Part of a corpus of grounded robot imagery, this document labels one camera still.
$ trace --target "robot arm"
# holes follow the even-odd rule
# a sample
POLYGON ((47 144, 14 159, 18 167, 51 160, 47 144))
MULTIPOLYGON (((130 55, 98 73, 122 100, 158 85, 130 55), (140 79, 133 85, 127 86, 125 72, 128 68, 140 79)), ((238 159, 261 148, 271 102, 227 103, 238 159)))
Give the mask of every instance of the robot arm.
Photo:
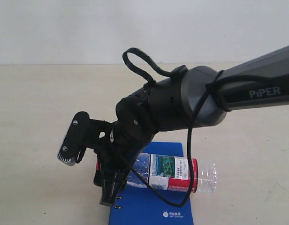
POLYGON ((215 126, 234 109, 289 104, 289 46, 220 73, 204 66, 165 72, 145 55, 155 71, 167 76, 160 82, 127 61, 126 55, 126 65, 148 83, 116 105, 115 122, 92 120, 88 113, 78 112, 58 153, 60 161, 72 166, 82 160, 86 148, 94 149, 99 163, 94 184, 102 187, 103 205, 115 202, 130 172, 127 165, 134 164, 156 133, 215 126), (252 75, 259 77, 252 82, 252 75), (192 121, 208 87, 210 95, 192 121))

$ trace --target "blue folder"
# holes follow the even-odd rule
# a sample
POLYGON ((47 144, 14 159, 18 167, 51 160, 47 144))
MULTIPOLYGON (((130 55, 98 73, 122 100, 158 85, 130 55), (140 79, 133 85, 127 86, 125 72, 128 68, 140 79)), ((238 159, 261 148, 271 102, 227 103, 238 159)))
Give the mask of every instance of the blue folder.
MULTIPOLYGON (((143 152, 183 157, 181 143, 151 142, 143 152)), ((185 192, 158 190, 170 201, 180 203, 185 192)), ((109 225, 193 225, 190 200, 181 207, 173 207, 160 200, 148 188, 126 185, 110 208, 109 225)))

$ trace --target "plastic water bottle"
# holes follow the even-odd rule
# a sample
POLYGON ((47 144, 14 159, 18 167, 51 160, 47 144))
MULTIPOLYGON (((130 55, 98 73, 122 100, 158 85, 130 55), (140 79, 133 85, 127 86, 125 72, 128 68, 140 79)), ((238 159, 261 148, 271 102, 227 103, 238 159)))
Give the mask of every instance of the plastic water bottle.
MULTIPOLYGON (((192 192, 214 192, 218 181, 215 164, 202 163, 196 159, 192 159, 192 163, 195 174, 192 192)), ((140 153, 133 168, 154 189, 186 192, 190 185, 188 162, 185 157, 140 153)), ((133 172, 128 175, 127 185, 147 188, 133 172)))

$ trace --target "beige table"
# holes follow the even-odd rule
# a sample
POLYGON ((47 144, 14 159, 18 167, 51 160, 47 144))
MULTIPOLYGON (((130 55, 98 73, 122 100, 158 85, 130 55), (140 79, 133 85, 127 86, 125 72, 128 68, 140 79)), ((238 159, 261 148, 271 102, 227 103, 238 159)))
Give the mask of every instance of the beige table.
MULTIPOLYGON (((96 155, 66 167, 57 150, 76 112, 114 121, 115 104, 143 83, 123 65, 0 66, 0 225, 106 225, 96 155)), ((186 131, 154 140, 185 145, 186 131)), ((216 193, 191 197, 196 225, 289 225, 289 106, 231 112, 192 143, 220 176, 216 193)))

